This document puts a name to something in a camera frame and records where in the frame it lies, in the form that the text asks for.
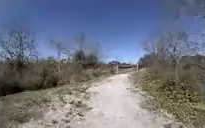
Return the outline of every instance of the dry grass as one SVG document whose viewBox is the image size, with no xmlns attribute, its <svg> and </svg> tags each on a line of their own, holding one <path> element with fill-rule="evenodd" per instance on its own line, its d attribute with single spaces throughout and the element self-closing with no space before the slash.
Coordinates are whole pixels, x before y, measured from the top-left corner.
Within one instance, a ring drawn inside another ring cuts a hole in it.
<svg viewBox="0 0 205 128">
<path fill-rule="evenodd" d="M 15 127 L 30 119 L 39 119 L 51 103 L 71 104 L 73 108 L 85 108 L 84 100 L 89 98 L 86 90 L 97 77 L 85 82 L 66 84 L 45 90 L 27 91 L 0 98 L 0 128 Z"/>
<path fill-rule="evenodd" d="M 184 124 L 205 128 L 205 99 L 187 82 L 154 79 L 148 74 L 134 74 L 136 87 L 145 91 L 146 106 L 151 110 L 165 110 Z"/>
</svg>

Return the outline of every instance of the green grass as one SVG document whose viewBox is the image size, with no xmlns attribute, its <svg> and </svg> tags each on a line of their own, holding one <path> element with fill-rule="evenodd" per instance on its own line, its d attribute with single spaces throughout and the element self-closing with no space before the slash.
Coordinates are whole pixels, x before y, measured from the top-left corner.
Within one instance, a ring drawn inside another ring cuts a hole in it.
<svg viewBox="0 0 205 128">
<path fill-rule="evenodd" d="M 146 107 L 153 111 L 166 110 L 185 125 L 205 127 L 205 98 L 184 83 L 171 85 L 152 79 L 146 72 L 133 75 L 135 86 L 147 94 Z"/>
</svg>

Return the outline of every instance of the blue sky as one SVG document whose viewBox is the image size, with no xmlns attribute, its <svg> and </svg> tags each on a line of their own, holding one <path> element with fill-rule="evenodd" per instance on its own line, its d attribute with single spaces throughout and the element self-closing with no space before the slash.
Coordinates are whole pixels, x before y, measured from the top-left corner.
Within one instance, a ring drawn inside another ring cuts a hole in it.
<svg viewBox="0 0 205 128">
<path fill-rule="evenodd" d="M 140 42 L 168 26 L 167 14 L 162 0 L 0 0 L 0 25 L 25 17 L 40 56 L 56 55 L 49 39 L 74 47 L 83 32 L 99 42 L 105 61 L 136 62 L 145 53 Z"/>
</svg>

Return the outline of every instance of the leafless tree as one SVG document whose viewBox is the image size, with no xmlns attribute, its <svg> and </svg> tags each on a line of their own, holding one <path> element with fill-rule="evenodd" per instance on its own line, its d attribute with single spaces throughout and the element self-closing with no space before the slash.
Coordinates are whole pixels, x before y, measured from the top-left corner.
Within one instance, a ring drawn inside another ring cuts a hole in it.
<svg viewBox="0 0 205 128">
<path fill-rule="evenodd" d="M 205 0 L 166 0 L 168 8 L 178 16 L 198 16 L 205 18 Z"/>
<path fill-rule="evenodd" d="M 176 80 L 181 57 L 194 52 L 193 43 L 188 41 L 185 32 L 167 32 L 156 41 L 146 44 L 149 54 L 154 55 L 163 65 L 171 64 L 174 67 Z"/>
<path fill-rule="evenodd" d="M 34 34 L 21 28 L 0 32 L 0 57 L 11 69 L 21 71 L 28 62 L 37 59 Z"/>
<path fill-rule="evenodd" d="M 57 70 L 58 70 L 59 76 L 61 76 L 61 70 L 62 70 L 61 69 L 62 68 L 61 56 L 62 56 L 62 54 L 65 54 L 65 55 L 69 56 L 70 51 L 69 51 L 68 48 L 66 48 L 64 46 L 64 43 L 61 42 L 61 41 L 50 40 L 50 42 L 53 44 L 53 46 L 57 50 L 57 57 L 58 57 Z"/>
</svg>

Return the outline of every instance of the dirt path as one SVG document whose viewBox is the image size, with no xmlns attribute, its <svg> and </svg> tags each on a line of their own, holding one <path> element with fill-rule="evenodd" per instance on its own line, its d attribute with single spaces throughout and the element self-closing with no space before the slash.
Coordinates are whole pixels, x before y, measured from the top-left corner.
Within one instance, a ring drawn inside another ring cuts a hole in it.
<svg viewBox="0 0 205 128">
<path fill-rule="evenodd" d="M 140 107 L 142 97 L 130 90 L 129 74 L 110 77 L 92 87 L 84 128 L 162 128 L 167 122 Z"/>
</svg>

